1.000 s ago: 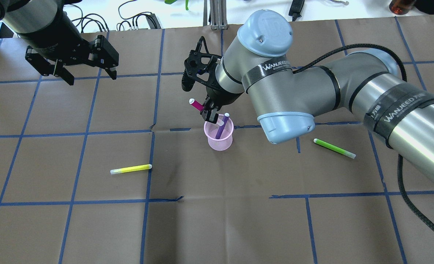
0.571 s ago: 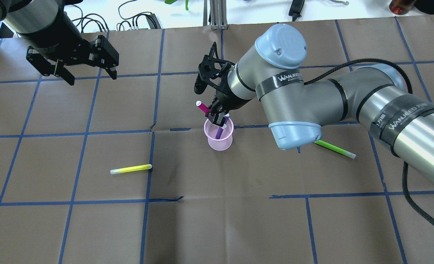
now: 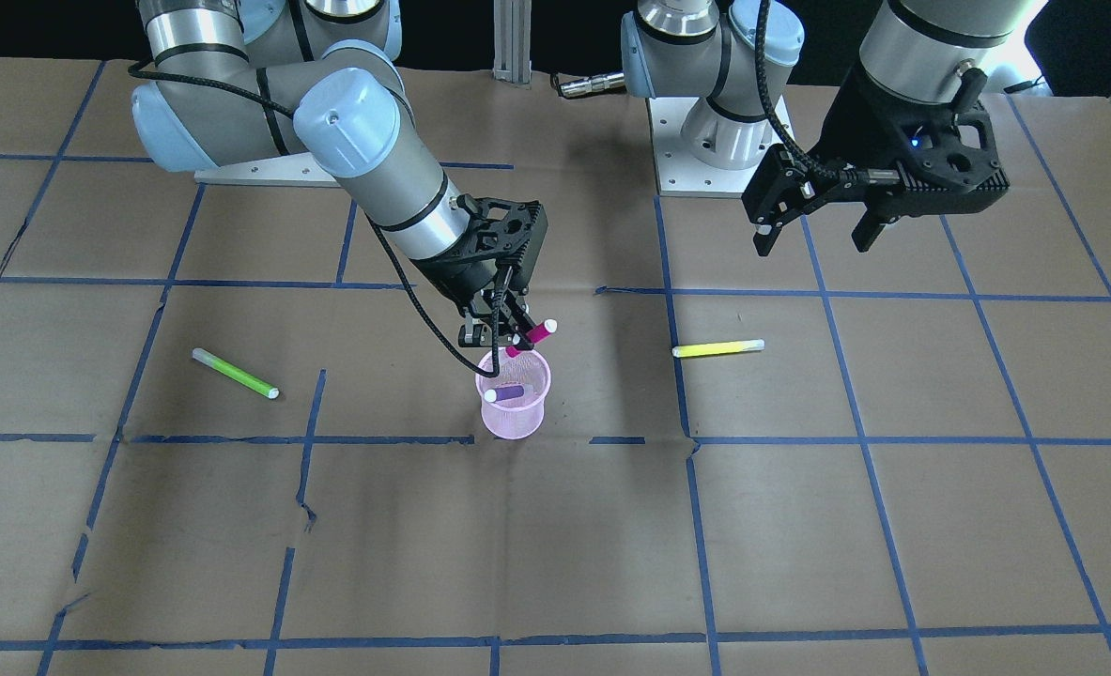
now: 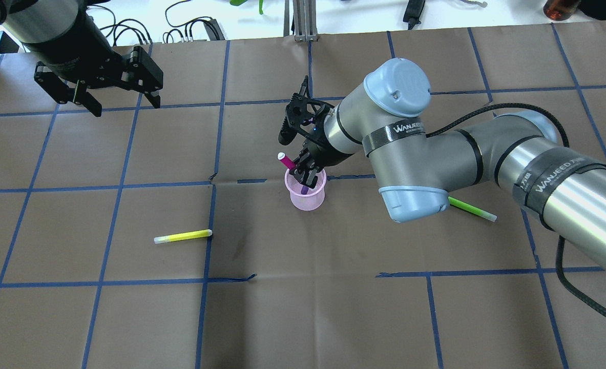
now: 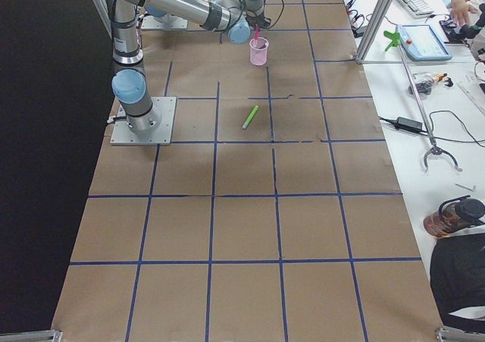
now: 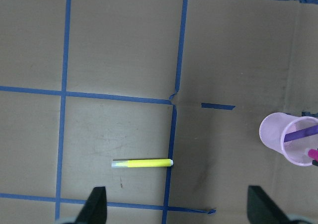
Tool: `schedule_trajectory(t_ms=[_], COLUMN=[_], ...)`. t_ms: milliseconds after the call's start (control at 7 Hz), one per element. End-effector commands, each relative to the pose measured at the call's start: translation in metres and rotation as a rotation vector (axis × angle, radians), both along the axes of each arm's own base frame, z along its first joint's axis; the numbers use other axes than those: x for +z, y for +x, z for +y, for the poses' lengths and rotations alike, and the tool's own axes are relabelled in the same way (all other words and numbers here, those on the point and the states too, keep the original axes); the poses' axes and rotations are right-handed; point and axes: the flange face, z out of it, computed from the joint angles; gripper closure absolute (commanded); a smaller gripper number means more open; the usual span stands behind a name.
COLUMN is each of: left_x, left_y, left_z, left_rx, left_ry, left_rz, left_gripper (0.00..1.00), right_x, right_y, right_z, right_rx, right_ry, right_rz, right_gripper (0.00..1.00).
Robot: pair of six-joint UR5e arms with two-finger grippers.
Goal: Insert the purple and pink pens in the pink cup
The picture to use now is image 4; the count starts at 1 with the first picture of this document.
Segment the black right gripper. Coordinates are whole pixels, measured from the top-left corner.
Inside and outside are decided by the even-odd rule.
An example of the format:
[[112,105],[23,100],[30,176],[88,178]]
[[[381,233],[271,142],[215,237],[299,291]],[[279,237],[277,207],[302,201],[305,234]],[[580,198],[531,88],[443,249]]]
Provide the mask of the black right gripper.
[[334,105],[310,96],[308,76],[304,77],[300,91],[291,96],[285,108],[278,141],[286,146],[297,135],[303,136],[303,149],[293,160],[294,168],[289,173],[310,189],[316,188],[321,170],[336,166],[351,156],[333,147],[325,131],[324,124],[334,108]]

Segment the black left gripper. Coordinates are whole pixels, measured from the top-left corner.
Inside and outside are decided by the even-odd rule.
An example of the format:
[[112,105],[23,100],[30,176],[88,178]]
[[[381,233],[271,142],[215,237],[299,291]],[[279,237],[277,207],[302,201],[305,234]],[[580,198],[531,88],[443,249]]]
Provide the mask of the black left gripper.
[[157,63],[140,46],[125,55],[115,52],[83,10],[59,35],[26,46],[39,60],[34,81],[56,103],[71,102],[101,117],[103,107],[90,90],[120,87],[143,94],[153,108],[161,108],[164,72]]

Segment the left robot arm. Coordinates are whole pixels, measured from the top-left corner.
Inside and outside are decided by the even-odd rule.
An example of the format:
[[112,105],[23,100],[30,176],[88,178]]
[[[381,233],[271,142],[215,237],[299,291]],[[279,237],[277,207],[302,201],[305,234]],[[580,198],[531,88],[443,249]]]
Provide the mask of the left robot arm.
[[160,108],[163,71],[140,46],[115,52],[84,1],[0,1],[0,25],[36,56],[34,81],[56,103],[99,117],[102,107],[91,91],[120,87]]

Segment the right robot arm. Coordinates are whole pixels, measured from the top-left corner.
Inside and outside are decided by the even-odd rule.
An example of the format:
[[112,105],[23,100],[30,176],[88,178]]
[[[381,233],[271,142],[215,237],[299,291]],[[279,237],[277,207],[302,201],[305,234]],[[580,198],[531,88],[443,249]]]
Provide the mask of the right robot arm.
[[408,222],[443,212],[452,191],[492,181],[542,226],[606,271],[606,165],[560,145],[553,116],[539,107],[464,129],[427,133],[427,75],[393,58],[364,77],[337,106],[301,84],[285,109],[278,140],[305,138],[290,171],[314,188],[316,176],[362,150],[389,216]]

